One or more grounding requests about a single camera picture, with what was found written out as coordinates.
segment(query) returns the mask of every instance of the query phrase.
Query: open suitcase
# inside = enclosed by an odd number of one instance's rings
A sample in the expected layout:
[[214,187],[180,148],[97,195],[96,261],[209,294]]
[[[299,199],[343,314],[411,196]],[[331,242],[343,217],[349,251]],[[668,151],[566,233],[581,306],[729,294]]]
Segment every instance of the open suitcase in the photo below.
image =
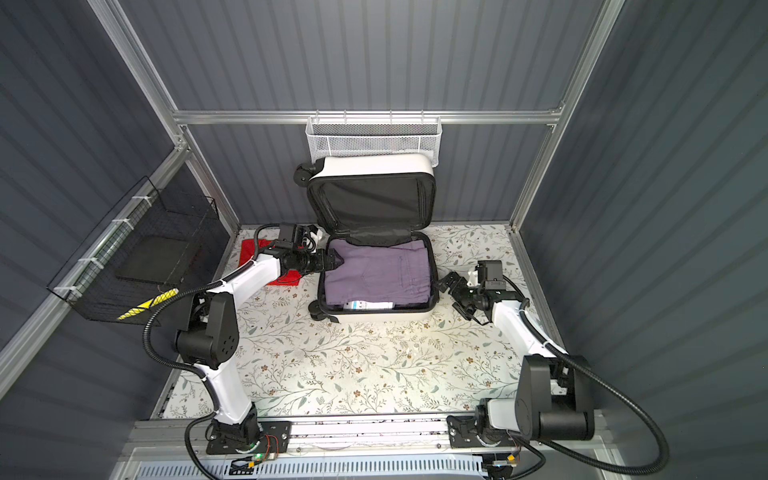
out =
[[[439,299],[432,243],[420,231],[432,221],[435,203],[429,159],[422,154],[327,157],[313,166],[300,166],[296,182],[306,186],[317,223],[330,235],[329,246],[336,239],[365,247],[403,246],[413,241],[418,245],[420,240],[429,256],[429,298],[425,302],[384,310],[332,305],[326,298],[326,274],[321,273],[317,301],[310,304],[312,317],[336,323],[428,318]],[[364,292],[360,296],[357,300],[366,301]]]

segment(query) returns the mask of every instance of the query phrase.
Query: black mounting plate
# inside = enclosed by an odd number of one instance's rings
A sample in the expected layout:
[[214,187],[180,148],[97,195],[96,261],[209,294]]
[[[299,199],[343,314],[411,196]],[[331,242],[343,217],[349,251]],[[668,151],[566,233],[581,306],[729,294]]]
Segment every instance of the black mounting plate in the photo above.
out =
[[[248,455],[256,453],[266,453],[266,439],[265,435],[272,435],[277,438],[277,452],[285,453],[288,451],[288,441],[290,440],[290,422],[261,422],[259,421],[262,440],[257,446],[256,450]],[[227,445],[227,441],[221,437],[216,440],[208,442],[208,447],[205,449],[208,455],[238,455],[234,448]],[[274,453],[275,448],[270,446],[270,453]]]
[[481,449],[488,447],[512,447],[517,446],[503,430],[495,430],[498,434],[490,434],[487,438],[480,439],[475,427],[474,416],[448,415],[448,433],[451,439],[452,449]]

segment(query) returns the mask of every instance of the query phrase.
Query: red cloth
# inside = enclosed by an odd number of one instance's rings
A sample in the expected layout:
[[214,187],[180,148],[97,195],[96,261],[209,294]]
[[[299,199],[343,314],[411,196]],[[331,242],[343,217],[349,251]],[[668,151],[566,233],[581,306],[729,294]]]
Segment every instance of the red cloth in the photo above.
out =
[[[259,240],[259,248],[266,247],[272,240]],[[253,246],[253,239],[243,240],[243,244],[240,246],[240,263],[237,266],[243,265],[253,257],[256,252],[256,248]],[[295,270],[289,270],[288,273],[275,280],[269,282],[267,285],[283,285],[283,286],[297,286],[299,285],[299,279],[301,275]]]

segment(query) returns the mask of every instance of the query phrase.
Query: leaf pattern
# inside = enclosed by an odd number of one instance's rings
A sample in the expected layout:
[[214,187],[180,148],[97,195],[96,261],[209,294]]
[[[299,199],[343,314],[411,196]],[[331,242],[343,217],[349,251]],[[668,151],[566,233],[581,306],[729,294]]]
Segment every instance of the leaf pattern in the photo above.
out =
[[[423,231],[440,277],[469,271],[477,260],[504,260],[505,274],[528,294],[503,225]],[[274,238],[277,230],[262,235]],[[228,271],[237,266],[242,240],[252,236],[253,230],[240,231]],[[441,295],[422,322],[314,322],[307,306],[318,278],[268,286],[237,312],[238,372],[260,415],[452,412],[472,410],[484,397],[515,394],[521,357],[493,325],[461,318],[449,295]],[[182,372],[163,417],[198,417],[210,408],[200,380]]]

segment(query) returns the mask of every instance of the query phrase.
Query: corrugated black cable conduit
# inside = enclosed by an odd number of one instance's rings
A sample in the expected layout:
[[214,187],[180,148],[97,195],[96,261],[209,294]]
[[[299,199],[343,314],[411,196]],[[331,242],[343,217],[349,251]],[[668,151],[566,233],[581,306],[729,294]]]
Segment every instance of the corrugated black cable conduit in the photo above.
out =
[[[509,279],[506,279],[506,280],[514,286],[514,284],[511,281],[509,281]],[[534,328],[534,326],[531,324],[531,321],[528,320],[528,317],[525,315],[525,307],[527,307],[529,303],[530,303],[530,300],[526,298],[523,301],[523,304],[520,305],[520,318],[522,319],[523,323],[528,328],[528,330],[531,331],[533,336],[536,337],[536,340],[538,340],[541,343],[545,343],[546,338],[544,338],[543,335],[541,335],[539,331],[536,330],[536,328]],[[564,455],[568,455],[569,457],[574,458],[579,462],[586,463],[589,466],[600,468],[602,470],[605,470],[606,472],[613,472],[613,473],[618,473],[622,475],[651,475],[656,472],[659,472],[662,468],[664,468],[667,465],[670,459],[669,444],[667,444],[667,439],[664,438],[664,433],[661,431],[661,429],[656,424],[656,422],[654,422],[654,420],[650,417],[650,415],[648,415],[645,412],[645,410],[643,410],[637,403],[635,403],[628,396],[623,394],[622,391],[620,391],[610,383],[606,382],[599,376],[595,375],[594,372],[592,372],[590,369],[587,369],[579,365],[578,363],[574,362],[573,360],[571,360],[570,356],[564,354],[563,352],[558,350],[555,346],[551,345],[550,343],[546,343],[545,347],[563,363],[568,365],[570,368],[575,369],[582,375],[588,377],[590,380],[592,380],[593,382],[597,383],[599,386],[606,389],[608,392],[611,393],[611,395],[615,396],[617,399],[621,400],[621,402],[624,403],[627,407],[629,407],[629,409],[632,410],[632,412],[634,412],[634,414],[637,415],[637,417],[639,417],[640,420],[643,421],[643,423],[648,427],[650,432],[653,434],[654,438],[656,439],[656,444],[659,447],[659,454],[657,455],[655,460],[653,460],[651,463],[647,463],[646,465],[623,466],[623,465],[614,465],[612,463],[606,463],[606,462],[601,462],[599,460],[595,460],[592,457],[587,457],[586,455],[582,455],[579,452],[575,452],[571,449],[567,449],[563,445],[552,442],[550,440],[539,440],[539,442],[543,443],[544,445],[550,447],[553,450],[557,450],[558,452]]]
[[[233,278],[233,275],[235,275],[236,273],[239,273],[239,271],[236,270],[235,272],[230,273],[230,275],[225,276],[223,280],[224,281],[231,280],[231,277]],[[184,430],[184,446],[187,448],[187,454],[189,454],[190,459],[192,460],[192,463],[194,463],[194,465],[200,470],[200,472],[203,475],[205,475],[206,478],[208,478],[208,480],[220,480],[220,479],[216,477],[214,474],[210,473],[205,468],[205,466],[202,463],[200,463],[200,459],[197,457],[197,455],[195,455],[194,449],[192,448],[190,433],[192,432],[192,428],[198,423],[211,420],[214,416],[216,416],[216,412],[219,409],[219,398],[217,397],[216,392],[214,391],[214,388],[210,385],[210,382],[206,381],[205,373],[202,370],[198,369],[195,366],[188,365],[186,363],[174,362],[173,360],[164,358],[159,353],[157,353],[152,347],[151,336],[152,336],[152,326],[154,325],[154,321],[163,310],[168,308],[174,302],[177,302],[183,299],[185,296],[202,293],[221,285],[223,285],[223,282],[221,280],[217,280],[213,283],[209,283],[204,286],[199,286],[198,288],[193,288],[191,290],[186,290],[182,293],[178,293],[177,295],[172,296],[170,299],[165,300],[160,305],[160,307],[157,310],[155,310],[152,316],[150,316],[149,320],[147,321],[147,324],[144,326],[144,332],[141,335],[141,345],[144,347],[144,351],[147,353],[147,355],[149,355],[151,359],[153,359],[157,363],[160,363],[163,366],[167,366],[172,369],[179,369],[179,370],[184,370],[186,372],[194,373],[195,375],[197,375],[203,380],[203,385],[205,385],[205,389],[208,391],[208,395],[210,395],[210,400],[214,404],[214,410],[206,416],[200,417],[199,419],[192,420]]]

